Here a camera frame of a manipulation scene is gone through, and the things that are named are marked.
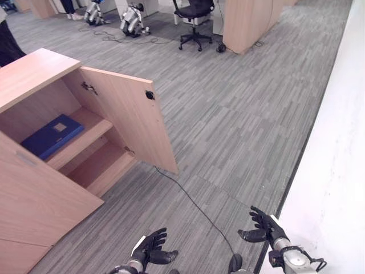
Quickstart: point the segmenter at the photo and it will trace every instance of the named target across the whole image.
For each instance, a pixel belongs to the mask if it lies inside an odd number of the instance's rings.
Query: wooden cabinet
[[[45,161],[20,145],[60,114],[84,131]],[[0,130],[4,273],[29,271],[138,160],[177,173],[152,81],[46,49],[0,68]]]

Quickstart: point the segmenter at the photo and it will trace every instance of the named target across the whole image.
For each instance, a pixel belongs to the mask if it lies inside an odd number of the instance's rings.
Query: white sneaker
[[[82,15],[80,15],[80,14],[74,13],[74,14],[72,15],[72,20],[74,20],[74,21],[82,20],[82,19],[84,19],[84,16],[82,16]]]

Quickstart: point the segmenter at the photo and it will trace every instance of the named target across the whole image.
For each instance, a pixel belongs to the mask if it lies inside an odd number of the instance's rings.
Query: door hinge
[[[96,92],[96,90],[94,89],[94,87],[90,84],[87,84],[85,81],[81,84],[81,86],[88,91],[93,92],[95,95],[98,95],[98,93]]]
[[[133,150],[131,150],[129,147],[125,146],[124,149],[126,151],[128,151],[129,153],[136,155],[135,152]]]

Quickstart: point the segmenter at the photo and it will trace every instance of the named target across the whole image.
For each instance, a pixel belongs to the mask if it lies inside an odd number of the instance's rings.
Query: chair base
[[[199,39],[208,39],[210,44],[213,43],[212,37],[197,33],[195,26],[193,26],[192,28],[193,28],[193,33],[185,34],[185,35],[182,35],[180,37],[180,42],[181,43],[180,43],[179,50],[183,49],[183,44],[185,44],[185,43],[187,43],[191,40],[195,41],[199,45],[198,51],[201,51],[201,49],[202,49]]]

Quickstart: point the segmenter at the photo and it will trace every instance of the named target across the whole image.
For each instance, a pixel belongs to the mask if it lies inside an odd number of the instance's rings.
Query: open cabinet door
[[[84,107],[112,122],[115,143],[139,160],[178,172],[151,80],[81,67],[63,81]]]

